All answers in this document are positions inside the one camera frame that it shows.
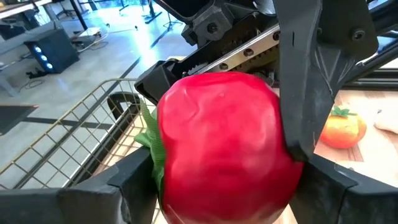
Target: shopping basket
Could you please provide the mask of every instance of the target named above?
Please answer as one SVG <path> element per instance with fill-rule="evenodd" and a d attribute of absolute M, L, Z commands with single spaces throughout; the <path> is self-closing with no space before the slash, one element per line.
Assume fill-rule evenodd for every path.
<path fill-rule="evenodd" d="M 0 223 L 151 223 L 159 208 L 150 152 L 134 141 L 146 128 L 135 82 L 103 82 L 0 171 Z"/>

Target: plastic fruit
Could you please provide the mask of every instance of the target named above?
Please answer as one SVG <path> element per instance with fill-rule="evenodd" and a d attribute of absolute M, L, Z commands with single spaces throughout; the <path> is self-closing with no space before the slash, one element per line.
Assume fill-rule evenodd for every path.
<path fill-rule="evenodd" d="M 349 149 L 364 137 L 366 128 L 360 116 L 335 106 L 323 127 L 320 140 L 330 147 Z"/>
<path fill-rule="evenodd" d="M 279 97 L 263 80 L 183 78 L 159 101 L 157 118 L 169 224 L 271 224 L 282 213 L 303 164 L 287 152 Z"/>

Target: toy orange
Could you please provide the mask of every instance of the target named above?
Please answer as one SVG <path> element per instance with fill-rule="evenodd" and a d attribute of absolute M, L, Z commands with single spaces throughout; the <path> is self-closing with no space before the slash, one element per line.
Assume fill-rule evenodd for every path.
<path fill-rule="evenodd" d="M 349 109 L 335 106 L 331 111 L 320 140 L 330 147 L 348 149 L 355 146 L 366 133 L 366 123 Z"/>

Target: metal wire grid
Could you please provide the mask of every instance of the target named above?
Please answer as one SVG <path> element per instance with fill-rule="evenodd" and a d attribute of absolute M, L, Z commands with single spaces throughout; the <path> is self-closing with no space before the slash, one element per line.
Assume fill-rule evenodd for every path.
<path fill-rule="evenodd" d="M 134 136 L 145 131 L 146 125 L 139 114 L 139 100 L 131 97 L 139 96 L 135 81 L 107 80 L 87 94 L 0 170 L 0 188 L 75 185 L 140 147 Z M 153 104 L 146 103 L 154 110 Z"/>

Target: cable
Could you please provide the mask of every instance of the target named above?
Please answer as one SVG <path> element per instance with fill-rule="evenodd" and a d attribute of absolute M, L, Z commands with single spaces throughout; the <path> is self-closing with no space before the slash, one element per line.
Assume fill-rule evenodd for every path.
<path fill-rule="evenodd" d="M 102 36 L 101 38 L 99 38 L 99 39 L 95 40 L 93 43 L 91 43 L 90 45 L 88 45 L 88 46 L 87 46 L 87 47 L 85 47 L 84 49 L 78 50 L 77 52 L 78 52 L 78 53 L 82 53 L 83 51 L 85 51 L 85 50 L 89 49 L 89 48 L 90 48 L 90 47 L 92 47 L 93 45 L 95 45 L 95 44 L 97 44 L 97 43 L 101 42 L 102 40 L 104 40 L 105 38 L 107 38 L 107 37 L 108 37 L 108 35 L 109 35 L 109 30 L 108 30 L 108 29 L 106 29 L 106 33 L 105 33 L 105 35 L 104 35 L 104 36 Z"/>
<path fill-rule="evenodd" d="M 34 10 L 36 13 L 39 13 L 39 12 L 40 12 L 40 9 L 39 9 L 39 7 L 37 7 L 36 2 L 35 2 L 34 0 L 30 0 L 30 3 L 33 5 L 33 10 Z"/>
<path fill-rule="evenodd" d="M 31 89 L 43 84 L 44 82 L 45 82 L 44 80 L 32 80 L 32 81 L 29 80 L 25 85 L 23 85 L 19 88 L 18 93 L 20 93 L 23 89 L 31 90 Z"/>
<path fill-rule="evenodd" d="M 100 46 L 100 47 L 95 47 L 95 48 L 94 48 L 94 46 L 91 46 L 89 49 L 90 49 L 90 50 L 99 50 L 99 49 L 103 49 L 104 47 L 106 47 L 106 46 L 109 44 L 109 42 L 108 42 L 108 41 L 100 42 L 100 43 L 97 44 L 97 46 L 98 46 L 99 44 L 103 44 L 103 45 Z"/>
<path fill-rule="evenodd" d="M 138 30 L 138 27 L 135 26 L 134 28 L 125 29 L 125 30 L 116 30 L 116 31 L 112 31 L 112 32 L 109 32 L 109 33 L 110 33 L 110 34 L 116 34 L 116 33 L 126 32 L 126 31 L 130 31 L 130 30 Z"/>

